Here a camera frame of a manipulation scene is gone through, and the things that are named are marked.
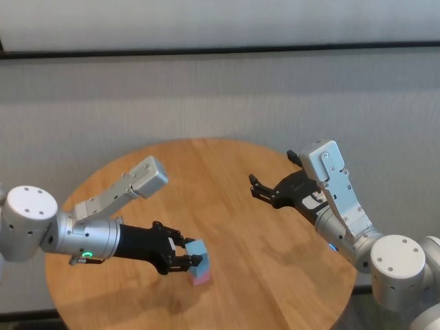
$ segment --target wooden table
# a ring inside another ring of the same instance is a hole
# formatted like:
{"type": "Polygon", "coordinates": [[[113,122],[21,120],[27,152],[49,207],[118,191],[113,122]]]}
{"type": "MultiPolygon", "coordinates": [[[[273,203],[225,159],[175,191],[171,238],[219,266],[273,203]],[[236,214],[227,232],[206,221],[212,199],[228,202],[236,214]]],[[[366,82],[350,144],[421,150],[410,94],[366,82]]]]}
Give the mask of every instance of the wooden table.
{"type": "Polygon", "coordinates": [[[64,205],[97,195],[147,155],[169,184],[120,214],[131,226],[154,220],[202,238],[213,279],[193,287],[188,275],[160,276],[142,261],[67,264],[48,254],[54,303],[77,329],[328,329],[343,312],[355,270],[293,208],[252,198],[248,175],[274,186],[297,168],[268,148],[232,140],[181,140],[135,151],[104,166],[64,205]]]}

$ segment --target cube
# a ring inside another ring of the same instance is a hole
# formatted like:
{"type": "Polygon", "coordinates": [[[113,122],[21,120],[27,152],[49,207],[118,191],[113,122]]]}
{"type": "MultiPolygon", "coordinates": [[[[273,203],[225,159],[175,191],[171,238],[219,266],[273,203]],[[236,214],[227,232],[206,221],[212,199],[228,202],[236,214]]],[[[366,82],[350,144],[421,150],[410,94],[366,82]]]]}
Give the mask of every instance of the cube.
{"type": "Polygon", "coordinates": [[[205,273],[209,271],[209,257],[204,242],[201,239],[197,239],[196,241],[185,244],[185,249],[189,255],[198,254],[203,257],[203,260],[197,267],[190,267],[188,271],[191,275],[195,278],[205,275],[205,273]]]}
{"type": "Polygon", "coordinates": [[[208,282],[210,280],[210,277],[211,275],[209,270],[200,277],[194,277],[192,274],[190,274],[191,282],[194,286],[208,282]]]}

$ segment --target silver robot arm segment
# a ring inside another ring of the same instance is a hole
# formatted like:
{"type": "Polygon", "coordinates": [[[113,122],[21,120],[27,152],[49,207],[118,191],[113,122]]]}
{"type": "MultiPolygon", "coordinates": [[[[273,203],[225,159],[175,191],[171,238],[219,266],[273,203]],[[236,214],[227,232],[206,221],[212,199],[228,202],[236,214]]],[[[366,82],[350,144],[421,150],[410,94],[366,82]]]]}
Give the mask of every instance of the silver robot arm segment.
{"type": "MultiPolygon", "coordinates": [[[[319,140],[299,155],[288,151],[287,157],[301,170],[273,189],[250,175],[253,197],[274,208],[297,209],[357,270],[371,273],[373,295],[385,308],[402,310],[418,301],[423,290],[439,290],[440,239],[429,236],[418,244],[406,236],[378,232],[354,193],[334,141],[319,140]]],[[[426,315],[420,315],[423,321],[418,324],[436,322],[432,311],[426,315]]]]}
{"type": "Polygon", "coordinates": [[[70,264],[102,263],[112,256],[152,263],[160,274],[186,271],[202,257],[176,256],[175,246],[193,241],[180,231],[154,221],[149,229],[123,224],[110,216],[138,197],[148,198],[168,183],[162,165],[147,157],[101,195],[83,201],[69,212],[58,210],[43,189],[19,186],[7,194],[0,186],[0,253],[7,261],[32,258],[44,252],[68,254],[70,264]]]}

